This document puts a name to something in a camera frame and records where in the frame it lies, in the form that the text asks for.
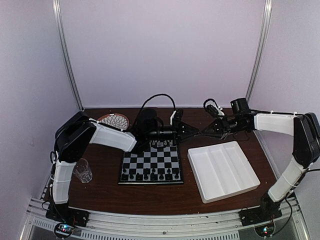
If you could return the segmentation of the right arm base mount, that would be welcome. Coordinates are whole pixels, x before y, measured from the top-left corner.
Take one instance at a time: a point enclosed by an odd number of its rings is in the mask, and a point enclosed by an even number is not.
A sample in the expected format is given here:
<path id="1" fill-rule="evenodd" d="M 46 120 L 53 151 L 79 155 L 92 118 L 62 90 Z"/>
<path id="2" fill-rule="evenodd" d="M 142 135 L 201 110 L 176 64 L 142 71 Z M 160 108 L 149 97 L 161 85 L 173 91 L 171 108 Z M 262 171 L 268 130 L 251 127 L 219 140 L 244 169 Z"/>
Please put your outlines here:
<path id="1" fill-rule="evenodd" d="M 243 208 L 238 214 L 243 227 L 253 226 L 257 236 L 264 239 L 275 233 L 275 219 L 282 216 L 282 212 L 278 209 L 267 213 L 262 212 L 260 207 Z"/>

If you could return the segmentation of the black white chessboard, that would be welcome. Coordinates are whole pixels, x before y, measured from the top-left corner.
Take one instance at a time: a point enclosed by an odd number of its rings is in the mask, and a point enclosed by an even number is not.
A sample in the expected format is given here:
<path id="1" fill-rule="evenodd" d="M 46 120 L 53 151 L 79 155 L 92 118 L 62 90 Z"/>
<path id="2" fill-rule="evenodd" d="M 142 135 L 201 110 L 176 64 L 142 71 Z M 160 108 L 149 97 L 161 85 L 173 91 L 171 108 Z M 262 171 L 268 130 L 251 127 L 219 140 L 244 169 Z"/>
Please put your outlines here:
<path id="1" fill-rule="evenodd" d="M 175 179 L 173 169 L 179 171 L 179 179 Z M 148 180 L 144 180 L 144 169 L 148 169 Z M 164 169 L 164 180 L 160 180 L 158 169 Z M 141 180 L 136 180 L 136 175 L 141 175 Z M 134 178 L 129 179 L 129 175 L 133 174 Z M 167 174 L 172 175 L 172 180 L 167 180 Z M 155 180 L 151 180 L 151 175 L 155 175 Z M 151 141 L 149 148 L 138 154 L 124 152 L 122 155 L 122 163 L 120 168 L 118 184 L 120 185 L 166 185 L 166 184 L 183 184 L 184 175 L 180 159 L 180 145 L 173 144 L 171 140 Z"/>

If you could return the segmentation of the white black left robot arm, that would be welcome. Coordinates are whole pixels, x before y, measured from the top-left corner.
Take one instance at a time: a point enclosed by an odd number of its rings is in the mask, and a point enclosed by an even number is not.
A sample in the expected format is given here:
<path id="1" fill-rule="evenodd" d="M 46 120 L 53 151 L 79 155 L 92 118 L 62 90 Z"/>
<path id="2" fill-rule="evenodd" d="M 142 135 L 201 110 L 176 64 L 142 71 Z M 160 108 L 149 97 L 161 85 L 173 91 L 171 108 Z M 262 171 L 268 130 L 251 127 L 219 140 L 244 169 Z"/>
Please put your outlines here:
<path id="1" fill-rule="evenodd" d="M 54 175 L 51 197 L 54 202 L 52 213 L 61 222 L 72 218 L 66 207 L 73 169 L 82 158 L 88 145 L 98 144 L 120 149 L 124 152 L 144 151 L 150 141 L 170 140 L 173 144 L 199 134 L 199 129 L 182 121 L 184 111 L 176 109 L 165 125 L 152 108 L 141 109 L 130 129 L 121 130 L 90 118 L 85 112 L 73 115 L 55 133 Z"/>

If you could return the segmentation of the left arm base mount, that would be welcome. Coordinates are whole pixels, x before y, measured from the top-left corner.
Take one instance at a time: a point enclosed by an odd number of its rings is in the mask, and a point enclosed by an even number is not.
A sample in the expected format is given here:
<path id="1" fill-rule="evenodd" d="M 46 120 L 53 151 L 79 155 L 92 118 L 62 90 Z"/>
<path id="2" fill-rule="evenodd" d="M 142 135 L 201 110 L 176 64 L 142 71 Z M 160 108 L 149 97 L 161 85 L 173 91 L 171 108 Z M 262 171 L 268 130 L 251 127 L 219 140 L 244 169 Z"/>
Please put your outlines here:
<path id="1" fill-rule="evenodd" d="M 53 233 L 58 238 L 70 237 L 78 227 L 86 227 L 90 213 L 84 210 L 70 208 L 66 215 L 58 213 L 54 209 L 48 209 L 45 217 L 56 221 Z"/>

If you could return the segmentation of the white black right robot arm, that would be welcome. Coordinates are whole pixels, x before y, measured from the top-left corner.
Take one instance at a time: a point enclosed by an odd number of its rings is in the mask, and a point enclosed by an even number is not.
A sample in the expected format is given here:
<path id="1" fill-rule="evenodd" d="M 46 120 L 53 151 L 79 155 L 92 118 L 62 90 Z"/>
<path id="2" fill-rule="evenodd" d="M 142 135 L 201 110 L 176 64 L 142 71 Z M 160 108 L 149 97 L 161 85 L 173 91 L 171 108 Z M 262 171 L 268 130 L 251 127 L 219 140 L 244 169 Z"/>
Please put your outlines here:
<path id="1" fill-rule="evenodd" d="M 221 140 L 242 132 L 253 132 L 258 137 L 264 153 L 274 161 L 273 169 L 282 170 L 256 210 L 258 219 L 266 221 L 319 159 L 320 122 L 314 112 L 252 109 L 246 98 L 232 100 L 230 106 L 231 113 L 227 114 L 213 98 L 206 99 L 203 109 L 213 122 L 201 133 Z"/>

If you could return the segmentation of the white plastic tray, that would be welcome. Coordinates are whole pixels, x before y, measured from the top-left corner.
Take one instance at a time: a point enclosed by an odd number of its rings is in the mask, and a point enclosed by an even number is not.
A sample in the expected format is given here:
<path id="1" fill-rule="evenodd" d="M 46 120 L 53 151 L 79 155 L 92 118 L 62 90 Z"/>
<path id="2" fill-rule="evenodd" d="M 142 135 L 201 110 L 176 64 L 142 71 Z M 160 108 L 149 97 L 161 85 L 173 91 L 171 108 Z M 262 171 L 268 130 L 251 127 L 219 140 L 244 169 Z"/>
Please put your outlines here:
<path id="1" fill-rule="evenodd" d="M 190 148 L 187 157 L 204 204 L 255 190 L 261 184 L 237 141 Z"/>

